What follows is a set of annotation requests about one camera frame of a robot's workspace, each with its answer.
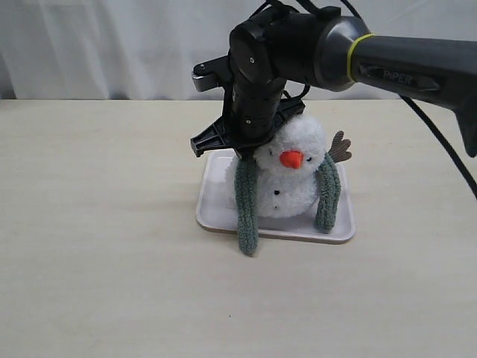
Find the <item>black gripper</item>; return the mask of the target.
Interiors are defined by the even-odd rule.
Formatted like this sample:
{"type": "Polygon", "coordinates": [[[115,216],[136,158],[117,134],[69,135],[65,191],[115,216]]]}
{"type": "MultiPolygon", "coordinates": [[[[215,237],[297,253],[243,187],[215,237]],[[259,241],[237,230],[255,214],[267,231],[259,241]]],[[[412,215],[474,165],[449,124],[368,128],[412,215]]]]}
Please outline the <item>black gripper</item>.
{"type": "Polygon", "coordinates": [[[206,151],[254,151],[306,106],[300,98],[282,98],[284,84],[225,84],[223,117],[190,139],[196,157],[206,151]]]}

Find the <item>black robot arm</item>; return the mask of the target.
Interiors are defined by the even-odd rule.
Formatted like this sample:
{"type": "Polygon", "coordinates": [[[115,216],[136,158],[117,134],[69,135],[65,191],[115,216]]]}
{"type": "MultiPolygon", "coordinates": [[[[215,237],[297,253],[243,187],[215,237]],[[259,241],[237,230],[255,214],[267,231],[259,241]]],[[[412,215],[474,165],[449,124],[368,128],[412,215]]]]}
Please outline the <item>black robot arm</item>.
{"type": "Polygon", "coordinates": [[[221,116],[193,137],[195,155],[232,148],[248,154],[303,111],[285,98],[289,81],[332,92],[362,83],[451,110],[464,147],[476,155],[476,43],[370,32],[337,7],[299,13],[269,7],[235,26],[229,51],[196,65],[195,87],[224,89],[221,116]]]}

